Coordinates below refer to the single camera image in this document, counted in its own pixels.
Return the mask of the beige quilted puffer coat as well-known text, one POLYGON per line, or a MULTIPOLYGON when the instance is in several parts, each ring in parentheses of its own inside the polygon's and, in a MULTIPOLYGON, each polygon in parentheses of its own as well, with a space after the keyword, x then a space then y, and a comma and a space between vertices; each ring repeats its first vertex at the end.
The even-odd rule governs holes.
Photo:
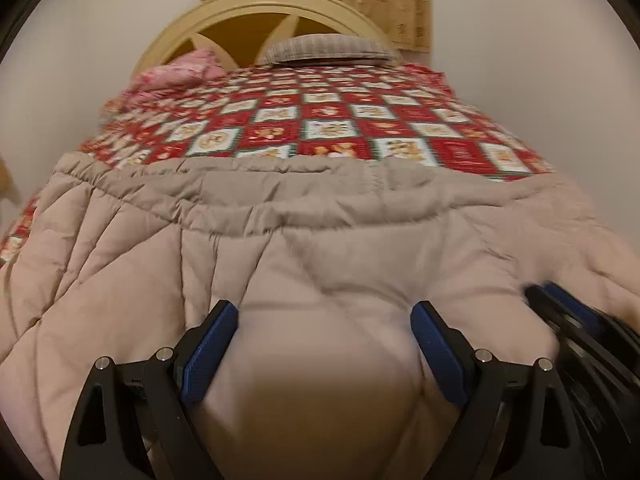
POLYGON ((434 304, 529 364, 552 281, 639 322, 639 260, 557 174, 498 183, 386 159, 63 156, 1 270, 1 413, 44 478, 100 356, 142 361, 221 299, 240 326, 193 419, 229 479, 419 479, 457 413, 413 339, 434 304))

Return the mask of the red patchwork bear quilt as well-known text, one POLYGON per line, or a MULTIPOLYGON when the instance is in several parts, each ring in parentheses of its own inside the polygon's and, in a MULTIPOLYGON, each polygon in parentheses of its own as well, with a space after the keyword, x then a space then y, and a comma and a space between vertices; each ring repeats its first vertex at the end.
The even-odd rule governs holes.
POLYGON ((383 160, 496 182, 548 174, 548 160, 422 65, 250 67, 127 106, 104 105, 81 151, 114 168, 187 157, 383 160))

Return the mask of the pink floral pillow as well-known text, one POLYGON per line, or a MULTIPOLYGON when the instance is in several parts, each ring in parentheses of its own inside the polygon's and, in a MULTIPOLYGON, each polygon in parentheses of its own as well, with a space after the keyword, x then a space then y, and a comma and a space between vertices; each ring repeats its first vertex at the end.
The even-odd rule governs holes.
POLYGON ((197 86, 226 75, 213 50, 196 49, 168 64, 142 70, 132 77, 120 98, 127 106, 137 106, 157 99, 162 92, 197 86))

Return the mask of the cream arched wooden headboard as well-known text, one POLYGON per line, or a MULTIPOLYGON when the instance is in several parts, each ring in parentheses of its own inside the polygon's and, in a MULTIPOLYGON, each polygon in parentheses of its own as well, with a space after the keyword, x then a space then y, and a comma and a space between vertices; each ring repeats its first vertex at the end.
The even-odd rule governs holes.
POLYGON ((318 32, 392 42, 370 18, 340 0, 207 0, 167 25, 132 71, 164 65, 186 52, 209 49, 225 70, 250 66, 273 44, 318 32))

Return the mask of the grey plaid pillow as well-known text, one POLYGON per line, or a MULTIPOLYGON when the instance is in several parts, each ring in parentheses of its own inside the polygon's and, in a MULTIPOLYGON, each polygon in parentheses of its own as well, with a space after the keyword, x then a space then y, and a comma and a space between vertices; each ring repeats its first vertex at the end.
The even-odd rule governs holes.
POLYGON ((268 47, 257 65, 355 63, 397 65, 398 53, 373 40, 343 34, 310 34, 268 47))

